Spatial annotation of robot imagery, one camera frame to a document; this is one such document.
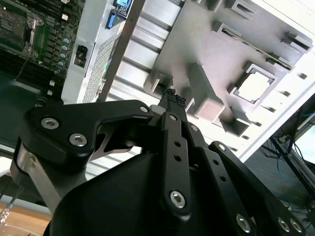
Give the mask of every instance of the black cable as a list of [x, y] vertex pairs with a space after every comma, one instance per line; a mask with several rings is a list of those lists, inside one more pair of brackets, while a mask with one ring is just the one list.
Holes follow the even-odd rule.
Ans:
[[19, 195], [21, 194], [21, 192], [23, 191], [23, 188], [20, 187], [19, 190], [16, 192], [15, 196], [12, 198], [12, 200], [10, 201], [11, 204], [14, 203], [14, 201], [19, 197]]
[[303, 157], [303, 154], [302, 154], [302, 152], [301, 152], [300, 148], [296, 145], [296, 143], [295, 143], [295, 142], [294, 142], [294, 146], [295, 146], [295, 149], [297, 149], [297, 150], [299, 151], [301, 158], [302, 158], [302, 159], [303, 159], [303, 161], [305, 162], [305, 159], [304, 159], [304, 157]]

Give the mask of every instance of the rectangular slot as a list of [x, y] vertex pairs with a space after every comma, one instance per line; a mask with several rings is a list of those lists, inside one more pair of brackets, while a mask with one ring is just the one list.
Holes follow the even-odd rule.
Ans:
[[152, 85], [151, 92], [163, 96], [168, 90], [173, 88], [173, 78], [166, 76], [160, 72], [154, 75], [156, 80]]
[[234, 148], [234, 147], [230, 147], [230, 146], [227, 146], [231, 151], [234, 151], [234, 152], [237, 152], [238, 149]]
[[221, 28], [221, 31], [224, 32], [225, 34], [229, 35], [230, 37], [232, 37], [233, 39], [240, 41], [241, 43], [251, 47], [252, 49], [254, 49], [255, 51], [263, 54], [264, 56], [267, 57], [267, 59], [270, 59], [272, 61], [275, 61], [276, 63], [278, 63], [280, 66], [282, 66], [284, 69], [291, 71], [292, 67], [290, 65], [288, 65], [287, 63], [277, 59], [276, 57], [274, 57], [274, 55], [272, 54], [268, 54], [266, 52], [264, 52], [263, 50], [259, 49], [258, 47], [250, 44], [249, 42], [243, 40], [240, 36], [238, 36], [237, 34], [235, 34], [234, 32], [232, 32], [230, 29], [227, 29], [225, 26], [223, 26]]
[[272, 107], [263, 107], [263, 108], [265, 108], [266, 110], [268, 110], [268, 111], [270, 111], [272, 113], [276, 112], [276, 109], [274, 109]]
[[307, 78], [307, 75], [304, 73], [298, 73], [297, 76], [300, 77], [302, 80]]
[[247, 7], [245, 7], [244, 5], [240, 3], [238, 3], [236, 7], [242, 11], [245, 11], [246, 13], [254, 13], [252, 10], [248, 9]]
[[73, 64], [84, 68], [85, 64], [87, 62], [87, 54], [88, 54], [88, 48], [82, 45], [78, 46], [77, 52], [75, 54], [75, 59]]
[[297, 45], [299, 45], [301, 48], [305, 49], [306, 51], [308, 51], [310, 49], [309, 46], [305, 45], [304, 43], [302, 43], [302, 42], [300, 42], [300, 41], [298, 41], [296, 39], [292, 39], [292, 41], [294, 43], [296, 43]]
[[246, 20], [251, 20], [256, 12], [251, 5], [242, 0], [232, 1], [228, 7]]

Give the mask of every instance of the blue cable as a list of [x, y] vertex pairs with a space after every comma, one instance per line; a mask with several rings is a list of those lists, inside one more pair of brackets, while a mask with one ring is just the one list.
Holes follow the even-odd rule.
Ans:
[[309, 113], [309, 114], [306, 114], [306, 115], [302, 115], [301, 117], [309, 117], [309, 116], [314, 115], [314, 114], [315, 114], [315, 112]]
[[305, 190], [301, 189], [301, 188], [298, 186], [298, 184], [297, 184], [296, 182], [290, 180], [289, 178], [285, 177], [285, 176], [282, 174], [281, 169], [280, 169], [280, 161], [279, 161], [279, 159], [278, 159], [278, 166], [277, 166], [277, 167], [278, 167], [278, 172], [279, 172], [279, 174], [280, 174], [284, 179], [290, 181], [290, 182], [294, 185], [294, 187], [295, 187], [296, 189], [298, 189], [298, 190], [300, 190], [301, 192], [305, 193], [307, 196], [310, 196], [310, 195], [308, 194], [308, 192], [306, 192]]

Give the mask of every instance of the metal vent grille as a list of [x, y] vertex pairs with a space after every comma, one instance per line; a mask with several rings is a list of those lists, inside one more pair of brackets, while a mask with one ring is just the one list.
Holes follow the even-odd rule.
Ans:
[[98, 87], [102, 81], [105, 65], [109, 60], [109, 56], [114, 46], [116, 37], [117, 37], [116, 35], [110, 37], [99, 48], [96, 61], [93, 67], [93, 71], [90, 77], [90, 81], [88, 84], [88, 88], [84, 95], [84, 99], [83, 99], [84, 103], [92, 102], [92, 100], [96, 96]]

